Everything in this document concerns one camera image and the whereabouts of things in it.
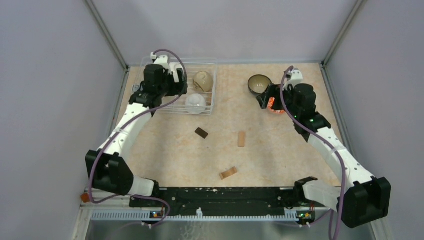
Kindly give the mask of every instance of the gray floor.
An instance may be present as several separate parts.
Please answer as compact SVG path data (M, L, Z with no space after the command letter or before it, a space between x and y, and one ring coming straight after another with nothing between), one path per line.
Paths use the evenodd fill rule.
M105 240L130 221L91 221L86 240ZM292 228L268 221L168 221L149 230L132 225L109 240L328 240L329 218L311 228ZM339 240L374 240L369 224L355 229L343 225Z

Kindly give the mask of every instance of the wooden block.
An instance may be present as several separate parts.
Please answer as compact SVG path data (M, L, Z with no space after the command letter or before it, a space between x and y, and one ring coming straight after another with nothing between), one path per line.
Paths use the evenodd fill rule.
M237 173L237 168L235 166L233 166L229 170L227 170L225 172L221 172L219 174L219 177L221 178L221 180L224 180L224 179L228 178L229 176L232 176L232 175L234 175L236 173Z
M205 139L209 133L207 133L205 130L201 129L200 127L198 127L196 129L196 131L194 131L197 135L199 135L200 137L202 137L203 139Z
M245 141L246 141L246 132L245 131L239 131L238 132L238 147L244 148L245 147Z

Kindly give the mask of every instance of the metal frame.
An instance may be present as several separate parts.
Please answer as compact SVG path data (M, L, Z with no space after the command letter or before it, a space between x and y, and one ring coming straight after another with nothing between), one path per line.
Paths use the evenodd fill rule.
M120 106L123 99L123 94L125 92L125 87L128 80L129 75L129 66L127 65L121 51L119 50L116 42L114 41L111 33L109 32L106 24L104 23L99 11L97 10L95 4L92 0L83 0L89 9L91 15L93 16L94 21L96 22L97 26L100 29L101 34L105 38L107 44L110 47L110 50L116 57L116 59L119 61L119 64L124 69L123 77L121 79L122 85L119 93L119 98L117 100L117 104L115 106L115 111L113 115L113 119L110 124L109 132L112 131L117 123L118 114L120 111ZM332 80L328 74L327 71L327 65L331 61L334 53L337 51L338 47L340 46L341 42L343 41L345 35L349 31L350 27L352 26L352 23L356 19L359 11L363 8L364 4L367 2L367 0L357 0L352 11L350 12L348 18L346 19L346 22L344 23L343 27L341 28L339 34L337 35L336 39L334 40L330 50L328 51L327 55L325 56L324 60L320 64L321 73L324 79L324 83L327 89L327 92L329 94L330 102L333 107L334 115L337 121L337 124L340 129L341 138L343 140L344 145L346 148L349 149L349 151L352 153L352 155L355 155L355 149L354 145L352 144L352 141L350 140L349 130L347 128L343 113L341 111L338 98L336 95L336 92L334 90ZM96 199L102 199L104 197L107 197L109 193L102 192L98 190L93 191L94 197ZM77 221L75 224L75 228L72 234L73 240L85 240L86 235L89 229L90 220L93 216L93 212L96 210L128 210L132 209L129 207L130 197L129 196L119 196L116 198L113 198L107 202L98 204L96 206L90 204L90 203L83 203L79 209ZM374 233L374 238L376 240L393 240L393 235L391 232L391 228L387 222L386 218L379 219L377 221L371 222L371 228Z

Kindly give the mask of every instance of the wire dish rack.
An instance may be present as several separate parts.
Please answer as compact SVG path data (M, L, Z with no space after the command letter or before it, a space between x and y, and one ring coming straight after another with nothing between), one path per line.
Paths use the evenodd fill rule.
M216 58L181 58L187 71L187 94L182 95L176 102L159 109L158 113L167 114L190 114L188 109L194 112L201 112L199 115L211 115L215 104L215 91L217 87L217 71L218 71L218 60ZM178 62L176 58L171 57L171 62ZM144 57L141 61L140 68L137 73L136 85L132 86L132 93L135 93L140 88L140 83L144 81L144 67L152 64L150 57ZM193 83L193 76L198 72L208 72L213 78L213 87L210 92L199 91L195 88ZM206 100L206 107L204 106L189 106L186 107L186 99L191 94L200 94ZM175 96L167 96L162 99L162 104L171 102Z

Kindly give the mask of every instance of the gray wall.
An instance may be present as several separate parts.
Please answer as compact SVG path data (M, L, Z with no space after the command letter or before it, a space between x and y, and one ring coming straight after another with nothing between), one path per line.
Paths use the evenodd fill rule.
M69 239L123 71L82 0L0 9L0 238Z
M222 62L318 62L355 2L94 0L130 65L159 48Z
M395 239L421 239L424 1L373 0L328 69L358 161L392 186Z

